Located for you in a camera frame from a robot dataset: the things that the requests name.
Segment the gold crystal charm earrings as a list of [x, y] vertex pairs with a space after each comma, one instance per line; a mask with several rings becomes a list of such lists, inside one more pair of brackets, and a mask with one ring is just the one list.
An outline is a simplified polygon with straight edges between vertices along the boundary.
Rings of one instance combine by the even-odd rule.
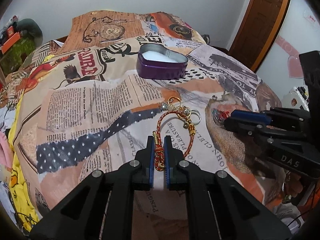
[[166, 101], [159, 103], [159, 109], [176, 114], [179, 118], [189, 118], [191, 109], [182, 104], [181, 99], [177, 96], [171, 96]]

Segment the newspaper print bed cover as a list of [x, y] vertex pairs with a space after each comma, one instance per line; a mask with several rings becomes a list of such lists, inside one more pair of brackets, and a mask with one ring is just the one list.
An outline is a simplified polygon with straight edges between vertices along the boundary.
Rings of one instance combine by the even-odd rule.
[[[188, 59], [185, 76], [144, 79], [136, 70], [143, 44]], [[39, 221], [96, 169], [131, 161], [156, 129], [200, 168], [224, 170], [270, 210], [283, 197], [282, 168], [255, 157], [257, 146], [218, 122], [218, 111], [281, 106], [271, 88], [236, 59], [206, 45], [199, 33], [164, 12], [93, 11], [73, 20], [64, 45], [48, 42], [29, 65], [7, 76], [1, 102], [22, 102], [14, 150]], [[159, 109], [171, 96], [189, 118]]]

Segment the brown wooden door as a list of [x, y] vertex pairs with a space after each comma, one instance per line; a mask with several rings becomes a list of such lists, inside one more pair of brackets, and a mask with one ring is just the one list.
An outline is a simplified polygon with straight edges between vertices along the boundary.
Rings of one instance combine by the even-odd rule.
[[229, 55], [256, 72], [274, 43], [290, 0], [249, 0]]

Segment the purple heart-shaped tin box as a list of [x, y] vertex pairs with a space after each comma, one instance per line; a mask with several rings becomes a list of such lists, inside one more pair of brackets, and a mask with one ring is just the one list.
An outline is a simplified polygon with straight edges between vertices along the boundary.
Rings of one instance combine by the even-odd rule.
[[148, 43], [140, 46], [136, 70], [144, 79], [172, 80], [185, 76], [188, 59], [163, 45]]

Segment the yellow cartoon cloth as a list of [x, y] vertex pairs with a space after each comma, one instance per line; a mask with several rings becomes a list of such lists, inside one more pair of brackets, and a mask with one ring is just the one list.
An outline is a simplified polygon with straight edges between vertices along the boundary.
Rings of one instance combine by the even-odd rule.
[[17, 120], [20, 113], [22, 98], [23, 96], [21, 96], [20, 100], [17, 103], [14, 123], [12, 124], [8, 135], [9, 146], [14, 154], [9, 190], [14, 208], [16, 210], [17, 218], [22, 223], [22, 229], [26, 233], [29, 233], [33, 226], [38, 223], [39, 217], [35, 207], [31, 203], [27, 182], [24, 178], [17, 152], [16, 150], [14, 150], [14, 137], [17, 129]]

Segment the orange box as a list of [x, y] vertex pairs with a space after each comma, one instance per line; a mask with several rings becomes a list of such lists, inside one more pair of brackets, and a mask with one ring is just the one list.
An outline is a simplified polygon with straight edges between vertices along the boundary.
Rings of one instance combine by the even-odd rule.
[[5, 54], [20, 38], [20, 33], [14, 33], [14, 35], [1, 46], [2, 54]]

